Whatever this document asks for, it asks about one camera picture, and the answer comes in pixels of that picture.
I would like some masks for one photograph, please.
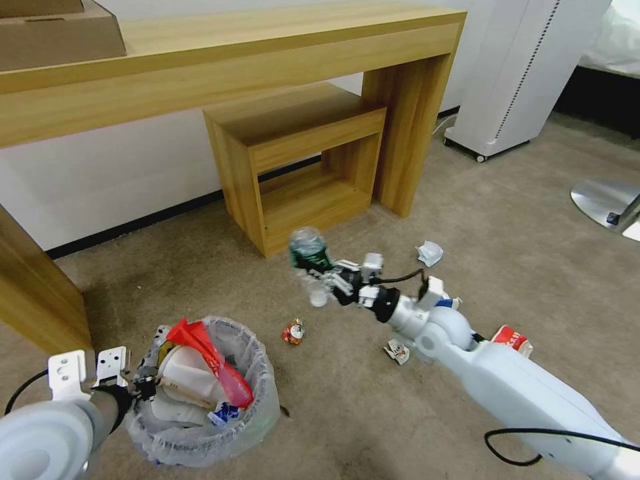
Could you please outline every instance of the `green bottle label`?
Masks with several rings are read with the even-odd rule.
[[[331,263],[331,260],[329,260],[329,256],[327,254],[326,247],[308,255],[303,255],[298,250],[290,248],[289,257],[291,258],[291,264],[295,268],[316,270],[320,273],[324,273],[333,268],[333,264]]]

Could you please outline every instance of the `beige carpet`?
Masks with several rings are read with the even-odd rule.
[[[640,244],[588,220],[569,190],[591,177],[640,183],[639,152],[637,141],[559,115],[530,145],[484,165],[436,140],[408,219],[374,205],[326,238],[334,257],[381,252],[387,275],[415,269],[414,246],[438,242],[445,256],[432,274],[463,298],[472,326],[490,336],[508,323],[528,335],[536,362],[638,442]],[[96,479],[580,478],[494,458],[482,435],[497,423],[456,378],[416,359],[394,364],[382,351],[390,331],[368,311],[312,308],[287,255],[260,258],[222,202],[59,264],[85,294],[96,348],[125,344],[136,362],[159,323],[216,314],[246,324],[267,346],[292,416],[254,450],[202,470],[147,462],[121,429],[104,444]],[[294,317],[307,327],[299,347],[279,337]],[[46,356],[0,333],[7,399]],[[42,382],[20,405],[46,398]],[[515,441],[500,445],[530,455]]]

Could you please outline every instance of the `red and white cup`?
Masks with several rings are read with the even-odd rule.
[[[491,341],[495,343],[504,343],[512,349],[520,352],[520,354],[525,358],[529,358],[533,351],[533,345],[528,338],[526,338],[522,333],[516,332],[516,330],[512,329],[508,325],[500,327]]]

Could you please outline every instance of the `wooden console table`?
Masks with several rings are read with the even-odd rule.
[[[126,57],[0,73],[0,148],[364,71],[387,106],[374,197],[406,217],[465,15],[358,1],[123,21]],[[50,353],[91,348],[80,292],[3,209],[0,227],[0,319]]]

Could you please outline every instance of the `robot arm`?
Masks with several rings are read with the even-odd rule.
[[[372,310],[421,360],[438,361],[456,374],[466,392],[504,426],[546,429],[546,434],[519,434],[541,457],[593,479],[640,479],[638,451],[575,436],[628,444],[584,396],[509,346],[484,340],[460,312],[437,306],[445,294],[439,279],[423,280],[415,298],[383,286],[382,257],[372,255],[362,267],[338,261],[321,275],[340,304]]]
[[[128,383],[122,377],[126,348],[100,352],[97,364],[87,360],[82,350],[50,357],[52,401],[22,407],[0,420],[0,478],[85,478],[92,456],[118,428],[133,399],[155,394],[154,378]]]

